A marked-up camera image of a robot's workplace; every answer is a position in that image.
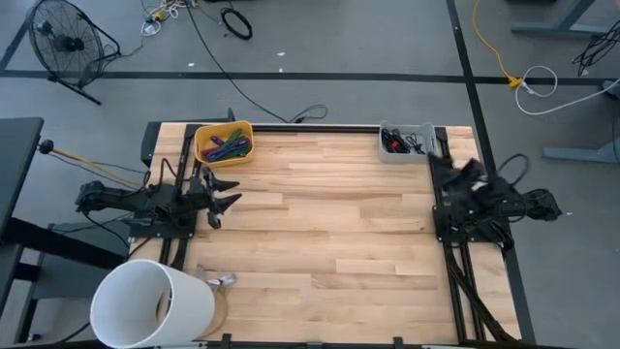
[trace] wooden table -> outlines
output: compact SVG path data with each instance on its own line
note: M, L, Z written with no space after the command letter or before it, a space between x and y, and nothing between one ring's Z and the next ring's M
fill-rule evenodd
M162 124L154 174L163 157L178 163L185 126ZM479 157L472 128L447 131L457 165ZM240 181L230 192L243 197L220 230L199 214L189 243L184 271L202 265L238 277L225 325L203 339L457 342L427 165L381 163L374 134L258 132L255 151L252 163L214 169L220 179ZM165 180L173 182L168 171ZM160 247L154 239L134 258L158 260ZM501 251L490 243L470 250L480 297L520 337Z

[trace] fan grille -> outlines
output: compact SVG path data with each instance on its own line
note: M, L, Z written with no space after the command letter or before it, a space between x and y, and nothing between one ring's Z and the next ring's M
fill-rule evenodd
M83 87L102 73L99 32L79 8L65 0L40 0L29 24L30 43L53 77Z

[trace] yellow bin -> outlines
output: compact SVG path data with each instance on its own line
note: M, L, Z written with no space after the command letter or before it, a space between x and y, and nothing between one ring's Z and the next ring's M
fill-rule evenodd
M226 141L234 131L241 129L241 136L247 137L252 142L252 149L245 157L237 157L228 160L208 162L202 157L202 151L216 147L217 144L211 140L211 136L219 137L222 141ZM254 159L254 134L252 133L252 124L247 121L235 121L210 126L202 126L196 130L194 135L194 156L196 159L209 168L238 165L250 162Z

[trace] white cylinder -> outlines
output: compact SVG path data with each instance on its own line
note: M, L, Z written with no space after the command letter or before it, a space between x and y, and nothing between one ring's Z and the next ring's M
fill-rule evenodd
M167 291L170 308L160 324L157 304ZM150 260L134 260L118 266L99 285L90 324L112 348L182 344L206 330L214 308L204 281Z

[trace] concrete floor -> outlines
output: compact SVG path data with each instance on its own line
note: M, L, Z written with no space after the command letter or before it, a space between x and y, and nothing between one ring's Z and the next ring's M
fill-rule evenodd
M145 0L147 4L154 1ZM0 2L0 47L13 39L31 1ZM119 40L123 51L140 44L140 1L75 0L100 26ZM502 52L507 69L520 75L532 65L547 65L561 78L574 78L571 60L586 41L575 38L519 36L510 30L518 20L552 20L570 1L554 6L516 1L482 0L480 30ZM474 75L500 77L494 55L471 25L474 0L457 0L463 35ZM217 16L220 4L205 10ZM395 73L460 76L462 70L444 1L436 0L253 0L235 7L254 27L249 42L225 38L223 27L200 13L196 19L213 53L230 72ZM610 25L620 17L612 0L597 1L580 23ZM144 40L135 56L109 69L117 72L217 72L196 37L187 14L164 23L162 32ZM620 49L588 69L587 78L620 76ZM27 37L9 70L41 71ZM329 107L327 123L394 123L471 125L475 127L463 83L399 81L241 80L238 85L262 105L291 117L316 103ZM545 90L549 86L540 86ZM532 169L518 188L551 190L570 215L555 223L524 220L512 225L519 264L536 338L540 344L577 348L609 348L617 342L620 323L620 201L618 165L542 159L544 146L596 148L611 138L611 118L620 106L595 98L549 117L531 118L514 104L504 85L479 84L480 103L495 162L516 152L528 155ZM0 78L0 117L41 116L43 138L73 153L140 168L140 142L152 120L221 117L232 107L238 118L273 121L243 99L225 80L99 79L86 90L104 104L97 107L62 86L44 79ZM545 110L580 98L596 86L560 86L552 98L523 96L529 110ZM506 176L518 169L507 169ZM92 180L53 158L36 156L17 203L15 215L40 225L78 222L74 198ZM96 218L112 217L101 212ZM16 284L14 288L27 285ZM7 313L0 321L0 340L10 335ZM88 299L45 301L33 331L53 341L83 324ZM91 337L87 331L78 338Z

